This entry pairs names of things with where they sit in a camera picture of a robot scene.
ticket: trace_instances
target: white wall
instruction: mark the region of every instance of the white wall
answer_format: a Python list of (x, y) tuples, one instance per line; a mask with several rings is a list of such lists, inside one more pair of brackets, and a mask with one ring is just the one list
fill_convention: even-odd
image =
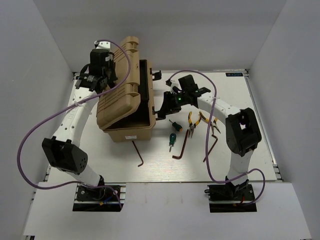
[[(0, 35), (0, 238), (17, 240), (34, 191), (18, 172), (17, 149), (31, 127), (67, 104), (72, 74), (32, 0), (0, 1)], [(41, 143), (56, 123), (37, 130), (22, 151), (33, 182), (45, 176)]]
[(250, 70), (280, 172), (320, 239), (320, 1), (288, 0)]
[(140, 40), (154, 69), (245, 69), (286, 0), (34, 0), (73, 71), (93, 41)]

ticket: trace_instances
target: sticker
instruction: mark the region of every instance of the sticker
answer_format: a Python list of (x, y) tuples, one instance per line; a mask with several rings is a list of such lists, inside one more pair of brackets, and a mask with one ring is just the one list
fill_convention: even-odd
[(137, 135), (125, 136), (125, 139), (137, 139)]
[(225, 75), (227, 77), (243, 77), (244, 76), (242, 72), (226, 72)]

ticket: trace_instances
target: open lid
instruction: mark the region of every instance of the open lid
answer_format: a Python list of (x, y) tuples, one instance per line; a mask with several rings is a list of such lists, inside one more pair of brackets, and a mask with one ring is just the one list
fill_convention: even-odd
[[(139, 40), (135, 36), (128, 36), (120, 43), (120, 46), (130, 58), (131, 71), (128, 78), (119, 88), (101, 96), (99, 99), (96, 121), (102, 130), (134, 113), (139, 107), (141, 96), (138, 93), (138, 86), (140, 85), (138, 44)], [(114, 53), (115, 72), (118, 78), (116, 83), (119, 83), (124, 79), (128, 71), (128, 61), (118, 47), (112, 51)]]

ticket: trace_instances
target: tan plastic case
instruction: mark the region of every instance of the tan plastic case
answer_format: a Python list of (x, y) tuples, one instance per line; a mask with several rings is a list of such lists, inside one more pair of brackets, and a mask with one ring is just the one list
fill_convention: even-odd
[[(100, 97), (97, 106), (97, 124), (101, 130), (110, 135), (114, 142), (150, 140), (152, 128), (156, 124), (153, 78), (150, 71), (147, 71), (149, 123), (139, 122), (139, 120), (135, 120), (134, 122), (124, 121), (124, 118), (130, 117), (130, 115), (137, 111), (141, 103), (141, 96), (138, 93), (140, 85), (138, 44), (139, 40), (134, 36), (128, 36), (121, 42), (121, 47), (126, 51), (131, 61), (129, 77), (118, 89)], [(117, 82), (119, 82), (128, 71), (128, 62), (120, 49), (117, 48), (113, 52), (115, 71), (118, 77)], [(146, 69), (149, 70), (151, 68), (151, 63), (146, 61)]]

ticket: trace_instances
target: black label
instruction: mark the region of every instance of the black label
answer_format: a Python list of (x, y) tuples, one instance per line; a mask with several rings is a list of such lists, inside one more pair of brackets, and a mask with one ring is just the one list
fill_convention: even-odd
[(242, 72), (226, 72), (225, 75), (227, 77), (243, 77), (244, 76)]

